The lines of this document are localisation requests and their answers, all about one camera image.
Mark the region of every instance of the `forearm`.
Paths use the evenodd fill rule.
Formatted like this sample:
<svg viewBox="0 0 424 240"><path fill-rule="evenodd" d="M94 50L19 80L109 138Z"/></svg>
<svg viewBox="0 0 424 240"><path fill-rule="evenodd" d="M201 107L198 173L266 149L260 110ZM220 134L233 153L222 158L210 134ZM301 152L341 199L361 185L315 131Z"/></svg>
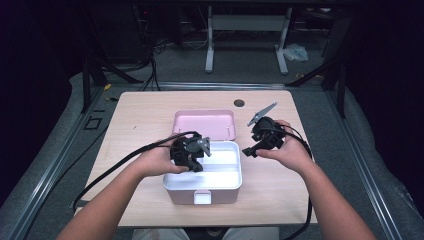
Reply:
<svg viewBox="0 0 424 240"><path fill-rule="evenodd" d="M325 239L375 239L374 235L315 163L300 173Z"/></svg>
<svg viewBox="0 0 424 240"><path fill-rule="evenodd" d="M135 167L125 168L75 215L58 239L111 239L141 180Z"/></svg>

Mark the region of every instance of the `black curtain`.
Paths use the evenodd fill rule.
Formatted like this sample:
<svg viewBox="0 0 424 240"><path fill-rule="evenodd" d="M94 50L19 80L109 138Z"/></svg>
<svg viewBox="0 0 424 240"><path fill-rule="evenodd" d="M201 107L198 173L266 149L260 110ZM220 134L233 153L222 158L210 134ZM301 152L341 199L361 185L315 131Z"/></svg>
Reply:
<svg viewBox="0 0 424 240"><path fill-rule="evenodd" d="M424 216L424 4L369 3L348 61L348 87L376 149Z"/></svg>
<svg viewBox="0 0 424 240"><path fill-rule="evenodd" d="M82 70L81 39L59 0L0 3L0 202L43 146Z"/></svg>

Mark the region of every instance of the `hand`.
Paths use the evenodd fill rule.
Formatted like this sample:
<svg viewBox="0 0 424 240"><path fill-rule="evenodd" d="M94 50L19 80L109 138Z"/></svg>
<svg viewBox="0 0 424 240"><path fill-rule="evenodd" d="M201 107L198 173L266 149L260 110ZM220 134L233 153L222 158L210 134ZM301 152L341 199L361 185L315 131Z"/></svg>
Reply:
<svg viewBox="0 0 424 240"><path fill-rule="evenodd" d="M276 120L275 122L280 125L290 126L290 123L284 120ZM289 127L284 127L284 130L288 133L293 133L293 130ZM280 149L258 149L256 150L256 154L263 158L275 159L287 168L298 173L306 169L309 164L313 163L303 145L291 136L285 137L285 142Z"/></svg>
<svg viewBox="0 0 424 240"><path fill-rule="evenodd" d="M187 172L188 167L176 166L171 162L170 147L175 140L170 140L159 147L143 152L131 164L137 166L142 177Z"/></svg>

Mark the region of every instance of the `plastic bag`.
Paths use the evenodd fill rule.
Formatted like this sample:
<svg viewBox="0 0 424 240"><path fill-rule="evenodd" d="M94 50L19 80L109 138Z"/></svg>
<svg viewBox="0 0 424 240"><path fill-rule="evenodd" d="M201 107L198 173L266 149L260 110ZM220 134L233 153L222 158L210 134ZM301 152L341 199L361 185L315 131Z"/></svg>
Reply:
<svg viewBox="0 0 424 240"><path fill-rule="evenodd" d="M297 44L290 44L287 48L283 49L284 57L288 60L296 61L308 61L308 53L305 50L305 47L299 46Z"/></svg>

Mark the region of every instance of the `open box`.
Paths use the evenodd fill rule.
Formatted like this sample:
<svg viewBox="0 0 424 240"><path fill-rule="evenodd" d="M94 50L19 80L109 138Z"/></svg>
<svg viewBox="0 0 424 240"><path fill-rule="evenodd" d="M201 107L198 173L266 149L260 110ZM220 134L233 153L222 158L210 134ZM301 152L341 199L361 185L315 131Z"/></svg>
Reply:
<svg viewBox="0 0 424 240"><path fill-rule="evenodd" d="M174 204L224 204L237 201L242 184L234 114L229 110L182 110L174 133L197 131L210 137L211 156L198 158L202 172L165 174L163 184Z"/></svg>

